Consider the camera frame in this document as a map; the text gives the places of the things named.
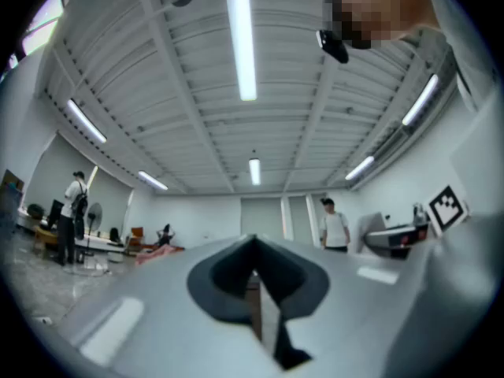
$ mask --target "black pants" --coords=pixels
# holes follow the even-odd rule
[[[348,252],[348,246],[334,246],[334,247],[330,247],[330,246],[327,246],[325,247],[325,249],[329,249],[329,250],[334,250],[335,252]]]
[[[60,263],[65,262],[65,248],[69,252],[68,261],[73,262],[75,246],[73,220],[70,217],[60,216],[57,223],[57,259]]]

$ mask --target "backpack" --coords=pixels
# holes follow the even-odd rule
[[[72,203],[72,215],[74,218],[81,217],[84,218],[87,210],[87,190],[82,190],[82,184],[79,183],[80,193],[76,196]]]

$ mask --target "white ceiling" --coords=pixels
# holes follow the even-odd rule
[[[200,195],[345,186],[347,171],[399,127],[432,72],[441,88],[453,78],[436,32],[350,50],[339,65],[315,38],[322,0],[251,5],[257,101],[239,99],[226,0],[183,8],[70,0],[38,89],[84,141],[88,133],[65,108],[69,98],[81,105],[108,139],[95,155],[118,175],[145,170],[171,194]],[[253,150],[260,187],[248,174]]]

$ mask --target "floor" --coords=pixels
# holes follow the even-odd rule
[[[10,241],[3,243],[2,264],[21,309],[28,317],[49,318],[57,325],[72,307],[93,290],[107,287],[134,268],[135,259],[124,257],[124,263],[107,261],[106,254],[90,258],[93,268],[82,265],[61,267],[33,250],[33,234],[17,229]],[[261,285],[262,342],[272,354],[275,346],[279,310]]]

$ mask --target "computer monitor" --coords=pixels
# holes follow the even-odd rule
[[[54,223],[60,219],[61,209],[63,207],[63,203],[58,200],[53,200],[53,205],[50,208],[50,213],[47,218],[47,230],[53,227]]]

